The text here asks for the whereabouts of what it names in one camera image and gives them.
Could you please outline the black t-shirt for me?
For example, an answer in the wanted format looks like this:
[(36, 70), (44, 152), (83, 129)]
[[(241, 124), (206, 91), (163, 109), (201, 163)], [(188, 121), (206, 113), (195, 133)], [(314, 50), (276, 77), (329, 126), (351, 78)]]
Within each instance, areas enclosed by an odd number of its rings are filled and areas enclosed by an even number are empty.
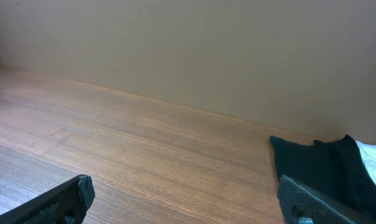
[(359, 148), (349, 135), (333, 142), (301, 145), (271, 136), (277, 177), (299, 180), (338, 202), (376, 220), (376, 185)]

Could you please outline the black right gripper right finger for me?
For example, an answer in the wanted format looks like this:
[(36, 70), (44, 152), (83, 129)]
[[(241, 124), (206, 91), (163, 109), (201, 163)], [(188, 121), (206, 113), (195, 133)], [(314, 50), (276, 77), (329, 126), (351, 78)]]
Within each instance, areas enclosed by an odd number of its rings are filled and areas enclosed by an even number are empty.
[(376, 224), (376, 221), (283, 175), (277, 198), (286, 224)]

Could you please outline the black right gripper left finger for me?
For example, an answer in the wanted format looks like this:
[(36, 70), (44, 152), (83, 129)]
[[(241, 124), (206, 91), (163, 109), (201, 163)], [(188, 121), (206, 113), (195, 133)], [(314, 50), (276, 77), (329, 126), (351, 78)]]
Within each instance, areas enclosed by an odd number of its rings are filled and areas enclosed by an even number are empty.
[(78, 175), (0, 215), (0, 224), (80, 224), (95, 198), (89, 175)]

